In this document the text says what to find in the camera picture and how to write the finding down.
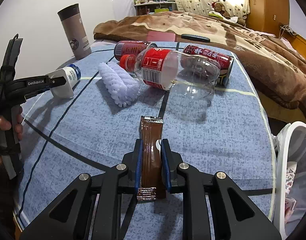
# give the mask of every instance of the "gray thermos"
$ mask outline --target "gray thermos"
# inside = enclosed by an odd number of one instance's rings
[[[91,48],[84,30],[78,3],[62,9],[57,14],[75,58],[82,59],[90,55]]]

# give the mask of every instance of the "brown sauce packet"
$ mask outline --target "brown sauce packet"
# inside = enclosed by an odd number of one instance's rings
[[[166,198],[165,186],[162,182],[162,161],[160,158],[162,128],[162,118],[141,116],[143,155],[138,200]]]

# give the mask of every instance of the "plastic bottle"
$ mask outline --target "plastic bottle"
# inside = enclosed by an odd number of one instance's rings
[[[196,100],[213,98],[220,71],[219,63],[207,57],[161,48],[146,49],[137,57],[123,55],[120,66],[146,85]]]

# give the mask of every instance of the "white laundry basket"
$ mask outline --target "white laundry basket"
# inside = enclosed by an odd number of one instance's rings
[[[306,239],[306,124],[286,125],[277,135],[276,199],[273,223],[282,240]],[[287,162],[297,162],[293,186],[288,195],[297,202],[289,221],[284,223]]]

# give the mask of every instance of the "wooden cabinet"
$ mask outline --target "wooden cabinet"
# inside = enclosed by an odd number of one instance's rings
[[[306,59],[306,40],[299,34],[289,34],[284,32],[283,38],[287,39],[291,46]]]
[[[279,25],[289,24],[289,0],[249,0],[246,27],[279,36]]]

